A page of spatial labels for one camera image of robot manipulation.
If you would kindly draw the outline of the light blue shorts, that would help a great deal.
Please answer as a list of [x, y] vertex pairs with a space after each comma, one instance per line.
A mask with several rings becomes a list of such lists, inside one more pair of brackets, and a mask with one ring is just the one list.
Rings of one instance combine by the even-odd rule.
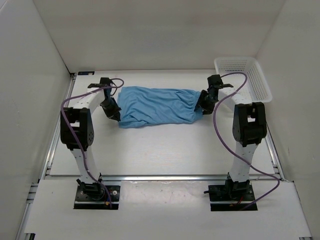
[[121, 108], [119, 127], [141, 128], [164, 124], [193, 124], [203, 117], [195, 109], [200, 92], [192, 89], [123, 87], [117, 103]]

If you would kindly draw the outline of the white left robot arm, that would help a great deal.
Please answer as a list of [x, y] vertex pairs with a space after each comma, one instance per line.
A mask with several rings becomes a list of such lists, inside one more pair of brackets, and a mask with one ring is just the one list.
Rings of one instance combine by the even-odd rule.
[[80, 172], [78, 185], [93, 200], [104, 199], [109, 204], [110, 191], [103, 183], [91, 148], [95, 138], [92, 114], [101, 107], [108, 119], [120, 122], [121, 108], [112, 89], [123, 85], [121, 78], [102, 77], [99, 83], [91, 83], [86, 93], [65, 99], [60, 108], [60, 140], [75, 158]]

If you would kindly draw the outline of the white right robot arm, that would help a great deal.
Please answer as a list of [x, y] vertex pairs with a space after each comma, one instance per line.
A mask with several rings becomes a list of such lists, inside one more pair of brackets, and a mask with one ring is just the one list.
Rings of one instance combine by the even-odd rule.
[[[219, 74], [209, 76], [208, 89], [201, 91], [194, 108], [203, 115], [213, 114], [215, 132], [223, 146], [234, 156], [228, 172], [228, 184], [224, 188], [224, 193], [230, 200], [238, 199], [243, 189], [248, 187], [254, 153], [267, 135], [265, 105], [262, 102], [250, 101], [239, 93], [246, 85], [248, 77], [243, 72], [235, 74], [244, 76], [244, 82], [237, 89], [230, 83], [223, 83], [223, 77]], [[227, 146], [218, 131], [216, 116], [221, 104], [233, 111], [232, 135], [236, 142], [235, 151]]]

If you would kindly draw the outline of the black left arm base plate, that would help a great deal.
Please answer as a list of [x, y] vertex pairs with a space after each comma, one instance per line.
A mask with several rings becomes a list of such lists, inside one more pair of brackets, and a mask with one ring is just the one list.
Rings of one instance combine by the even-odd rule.
[[118, 210], [120, 204], [121, 186], [98, 183], [84, 183], [76, 180], [77, 190], [73, 208], [75, 210]]

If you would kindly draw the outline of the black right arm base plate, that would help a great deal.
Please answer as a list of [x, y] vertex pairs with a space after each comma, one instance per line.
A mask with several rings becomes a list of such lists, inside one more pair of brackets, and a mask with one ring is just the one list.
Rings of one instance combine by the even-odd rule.
[[250, 180], [238, 182], [227, 179], [224, 184], [209, 185], [203, 193], [209, 196], [211, 212], [258, 210]]

